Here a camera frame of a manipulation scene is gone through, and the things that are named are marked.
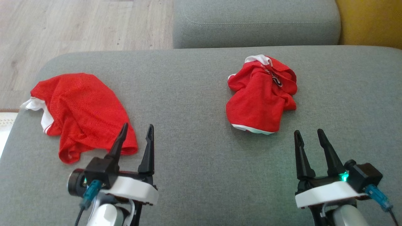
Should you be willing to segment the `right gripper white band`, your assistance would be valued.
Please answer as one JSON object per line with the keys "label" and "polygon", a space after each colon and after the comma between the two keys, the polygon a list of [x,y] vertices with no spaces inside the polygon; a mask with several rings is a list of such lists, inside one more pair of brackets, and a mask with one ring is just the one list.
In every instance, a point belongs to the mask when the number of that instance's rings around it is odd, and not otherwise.
{"label": "right gripper white band", "polygon": [[358,192],[349,185],[349,174],[344,174],[344,168],[332,144],[322,129],[317,130],[320,146],[323,148],[327,164],[327,175],[315,178],[316,173],[304,150],[304,142],[299,130],[294,132],[296,176],[299,180],[295,201],[297,208],[306,208],[325,203],[363,198],[363,192]]}

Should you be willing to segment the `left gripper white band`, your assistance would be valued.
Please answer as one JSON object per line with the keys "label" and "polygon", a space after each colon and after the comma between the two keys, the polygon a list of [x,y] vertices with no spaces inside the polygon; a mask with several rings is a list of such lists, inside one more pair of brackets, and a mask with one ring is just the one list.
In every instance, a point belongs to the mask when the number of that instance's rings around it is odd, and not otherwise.
{"label": "left gripper white band", "polygon": [[[106,170],[119,171],[119,160],[122,145],[127,136],[129,124],[125,123],[117,136],[109,153],[105,156]],[[109,194],[125,199],[131,199],[144,205],[156,205],[159,199],[158,189],[153,180],[155,173],[155,128],[149,125],[146,138],[147,144],[141,164],[137,172],[121,171]]]}

